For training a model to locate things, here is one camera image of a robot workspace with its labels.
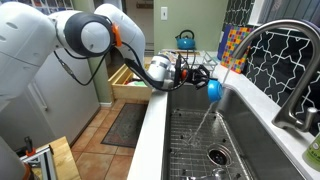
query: faucet spout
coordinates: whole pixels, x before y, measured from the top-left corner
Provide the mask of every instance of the faucet spout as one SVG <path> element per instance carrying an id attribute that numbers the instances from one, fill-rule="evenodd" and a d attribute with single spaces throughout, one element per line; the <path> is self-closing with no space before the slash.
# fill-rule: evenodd
<path id="1" fill-rule="evenodd" d="M 312 43 L 313 55 L 307 68 L 305 69 L 305 72 L 301 76 L 299 82 L 287 101 L 281 107 L 276 117 L 272 120 L 272 123 L 279 128 L 290 127 L 298 129 L 302 132 L 307 132 L 311 126 L 315 114 L 317 113 L 317 109 L 308 109 L 305 122 L 295 116 L 295 110 L 300 98 L 302 97 L 303 90 L 308 86 L 312 76 L 320 65 L 320 31 L 318 27 L 308 21 L 294 19 L 281 19 L 266 23 L 255 29 L 245 39 L 243 39 L 243 41 L 233 52 L 232 57 L 236 59 L 241 58 L 254 38 L 265 31 L 275 28 L 290 28 L 299 30 L 304 33 Z"/>

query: blue cup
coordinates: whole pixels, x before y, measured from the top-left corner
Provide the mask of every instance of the blue cup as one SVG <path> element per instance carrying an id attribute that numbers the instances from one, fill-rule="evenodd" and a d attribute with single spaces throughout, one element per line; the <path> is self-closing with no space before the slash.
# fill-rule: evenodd
<path id="1" fill-rule="evenodd" d="M 219 81 L 209 80 L 208 83 L 208 96 L 210 102 L 219 101 L 222 98 L 222 86 Z"/>

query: white countertop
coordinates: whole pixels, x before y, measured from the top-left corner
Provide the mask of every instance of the white countertop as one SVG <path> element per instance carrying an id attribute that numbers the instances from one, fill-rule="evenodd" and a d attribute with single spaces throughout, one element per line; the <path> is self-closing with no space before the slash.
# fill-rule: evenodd
<path id="1" fill-rule="evenodd" d="M 227 68 L 221 65 L 218 65 L 214 71 L 220 82 L 224 80 L 226 73 Z M 310 133 L 302 133 L 294 129 L 284 130 L 274 126 L 271 121 L 280 107 L 242 74 L 231 71 L 225 85 L 233 87 L 242 96 L 306 179 L 320 179 L 320 172 L 309 167 L 302 159 L 303 152 L 314 140 Z M 151 101 L 156 103 L 156 106 L 148 107 L 146 112 L 129 171 L 129 180 L 161 179 L 166 119 L 166 113 L 163 110 L 167 107 L 167 93 L 153 91 Z"/>

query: light switch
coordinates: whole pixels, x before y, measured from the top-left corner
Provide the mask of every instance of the light switch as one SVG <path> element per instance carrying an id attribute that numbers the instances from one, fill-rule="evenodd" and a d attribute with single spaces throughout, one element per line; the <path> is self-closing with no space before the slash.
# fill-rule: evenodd
<path id="1" fill-rule="evenodd" d="M 161 7 L 161 20 L 168 20 L 168 7 Z"/>

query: green wall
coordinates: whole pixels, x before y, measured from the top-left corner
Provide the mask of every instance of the green wall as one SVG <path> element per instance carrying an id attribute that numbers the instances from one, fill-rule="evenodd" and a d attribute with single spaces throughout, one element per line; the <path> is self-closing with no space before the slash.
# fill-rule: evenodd
<path id="1" fill-rule="evenodd" d="M 93 1 L 88 0 L 73 0 L 72 1 L 74 9 L 84 11 L 84 12 L 93 12 L 94 11 L 94 5 Z M 100 57 L 98 58 L 89 58 L 89 66 L 91 69 L 91 72 L 93 73 L 95 69 L 97 68 Z M 112 102 L 111 98 L 111 87 L 108 82 L 108 73 L 105 62 L 102 63 L 100 69 L 98 70 L 94 80 L 97 96 L 100 103 L 110 103 Z"/>
<path id="2" fill-rule="evenodd" d="M 217 51 L 227 0 L 154 0 L 155 53 L 177 48 L 175 36 L 184 29 L 195 34 L 198 50 Z M 168 7 L 168 20 L 160 19 L 161 7 Z"/>

